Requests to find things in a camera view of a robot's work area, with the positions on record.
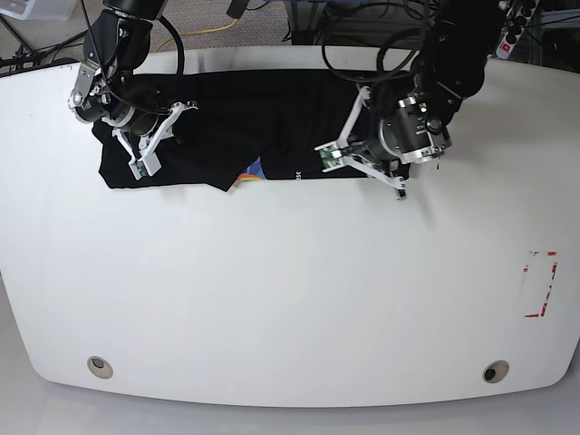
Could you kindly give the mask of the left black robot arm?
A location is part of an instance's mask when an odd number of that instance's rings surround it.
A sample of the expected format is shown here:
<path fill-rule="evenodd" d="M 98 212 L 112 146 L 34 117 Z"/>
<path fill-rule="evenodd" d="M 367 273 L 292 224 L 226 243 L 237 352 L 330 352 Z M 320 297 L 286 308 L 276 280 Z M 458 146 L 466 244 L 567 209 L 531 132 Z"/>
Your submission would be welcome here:
<path fill-rule="evenodd" d="M 505 20 L 498 1 L 444 1 L 381 45 L 372 78 L 332 68 L 358 94 L 338 138 L 316 147 L 323 170 L 356 169 L 405 198 L 410 167 L 450 147 L 448 126 L 481 89 Z"/>

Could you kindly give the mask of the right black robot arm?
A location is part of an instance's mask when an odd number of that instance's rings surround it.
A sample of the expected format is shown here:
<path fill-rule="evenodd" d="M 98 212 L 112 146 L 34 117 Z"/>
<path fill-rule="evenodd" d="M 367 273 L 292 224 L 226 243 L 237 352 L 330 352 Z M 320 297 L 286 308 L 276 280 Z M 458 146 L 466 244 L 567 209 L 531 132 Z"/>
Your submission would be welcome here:
<path fill-rule="evenodd" d="M 151 177 L 161 168 L 156 149 L 174 136 L 179 116 L 195 110 L 195 101 L 179 100 L 171 91 L 133 78 L 150 51 L 150 33 L 160 22 L 176 43 L 177 71 L 173 89 L 184 78 L 185 49 L 177 30 L 162 13 L 164 1 L 105 1 L 99 17 L 88 23 L 84 59 L 69 97 L 69 107 L 83 123 L 103 121 L 130 156 L 135 179 Z"/>

